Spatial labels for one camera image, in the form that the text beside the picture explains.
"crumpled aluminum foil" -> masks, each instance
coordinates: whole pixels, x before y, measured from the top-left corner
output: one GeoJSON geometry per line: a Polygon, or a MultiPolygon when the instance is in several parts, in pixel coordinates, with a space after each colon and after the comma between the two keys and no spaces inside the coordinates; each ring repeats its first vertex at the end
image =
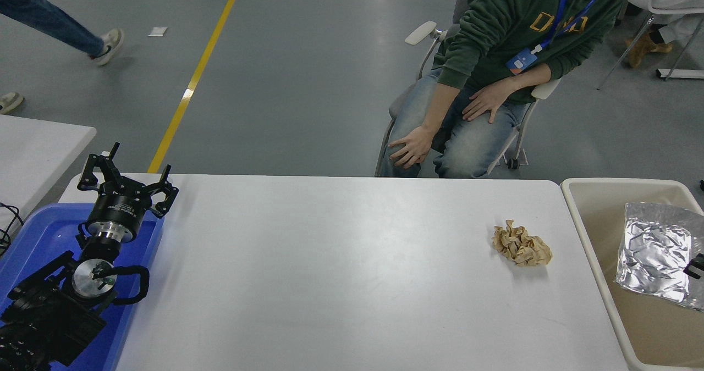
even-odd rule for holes
{"type": "Polygon", "coordinates": [[[704,279],[684,273],[704,253],[704,216],[661,203],[627,203],[616,283],[704,312],[704,279]]]}

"brown boot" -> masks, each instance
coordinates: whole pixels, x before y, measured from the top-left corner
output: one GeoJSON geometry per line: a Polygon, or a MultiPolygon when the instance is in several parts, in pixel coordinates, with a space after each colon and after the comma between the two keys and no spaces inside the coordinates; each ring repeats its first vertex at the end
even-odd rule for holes
{"type": "Polygon", "coordinates": [[[633,46],[631,52],[628,53],[628,63],[635,69],[641,65],[645,55],[651,52],[668,53],[669,51],[672,51],[672,45],[667,45],[666,43],[657,45],[651,40],[649,35],[643,35],[636,41],[636,45],[633,46]]]}
{"type": "MultiPolygon", "coordinates": [[[[626,44],[626,48],[628,48],[633,42],[633,38],[626,38],[626,40],[624,40],[623,42],[626,44]]],[[[659,43],[658,45],[656,45],[656,50],[652,52],[670,53],[672,52],[672,43],[659,43]]]]}

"gray floor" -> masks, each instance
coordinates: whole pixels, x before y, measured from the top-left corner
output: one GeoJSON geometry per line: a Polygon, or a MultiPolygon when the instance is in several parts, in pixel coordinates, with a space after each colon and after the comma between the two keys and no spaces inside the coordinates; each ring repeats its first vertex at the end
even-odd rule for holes
{"type": "MultiPolygon", "coordinates": [[[[146,171],[227,0],[50,1],[98,34],[124,28],[123,52],[97,68],[1,17],[0,91],[26,96],[14,115],[95,126],[86,155],[120,141],[118,168],[146,171]],[[166,36],[147,37],[154,26],[168,26],[166,36]]],[[[175,173],[373,175],[388,105],[427,48],[403,39],[426,20],[447,27],[454,2],[236,0],[165,163],[175,173]]],[[[627,18],[541,103],[526,138],[530,166],[493,178],[676,180],[704,204],[704,82],[653,74],[681,45],[595,90],[640,21],[627,18]]],[[[704,68],[703,49],[700,36],[680,67],[704,68]]]]}

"yellow floor line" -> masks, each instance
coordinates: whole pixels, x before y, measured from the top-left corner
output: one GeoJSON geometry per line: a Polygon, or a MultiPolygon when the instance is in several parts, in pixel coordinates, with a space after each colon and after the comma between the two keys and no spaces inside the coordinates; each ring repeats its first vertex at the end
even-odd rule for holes
{"type": "Polygon", "coordinates": [[[176,134],[176,130],[178,129],[179,124],[181,123],[181,118],[183,118],[184,113],[186,113],[186,108],[188,108],[188,104],[191,102],[191,96],[193,96],[194,91],[196,91],[198,82],[201,81],[201,75],[203,75],[203,71],[206,68],[206,65],[208,65],[208,61],[211,58],[213,49],[218,43],[218,38],[221,35],[224,23],[227,22],[227,17],[229,16],[229,12],[231,11],[232,6],[234,5],[234,1],[235,0],[227,0],[227,5],[225,5],[224,9],[222,10],[221,17],[218,20],[218,25],[216,25],[216,29],[213,30],[213,35],[211,35],[211,39],[208,41],[208,46],[206,46],[206,50],[203,52],[201,60],[198,62],[196,71],[193,73],[191,81],[188,83],[188,88],[186,88],[186,91],[183,93],[181,103],[178,104],[176,113],[174,113],[174,116],[171,119],[169,128],[166,129],[164,138],[161,139],[159,148],[156,150],[156,154],[151,160],[151,164],[149,165],[147,173],[157,173],[161,166],[161,163],[163,163],[164,156],[166,156],[166,152],[168,151],[169,146],[171,145],[171,141],[173,140],[174,135],[176,134]]]}

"man's right hand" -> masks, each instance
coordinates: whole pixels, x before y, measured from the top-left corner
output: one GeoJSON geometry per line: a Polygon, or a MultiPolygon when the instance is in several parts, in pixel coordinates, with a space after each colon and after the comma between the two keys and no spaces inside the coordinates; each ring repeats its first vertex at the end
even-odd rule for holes
{"type": "Polygon", "coordinates": [[[432,145],[434,137],[435,132],[424,126],[418,126],[410,131],[408,136],[389,143],[389,147],[404,145],[403,148],[390,156],[392,160],[398,159],[394,165],[408,169],[415,163],[425,161],[425,157],[430,153],[430,145],[432,145]]]}

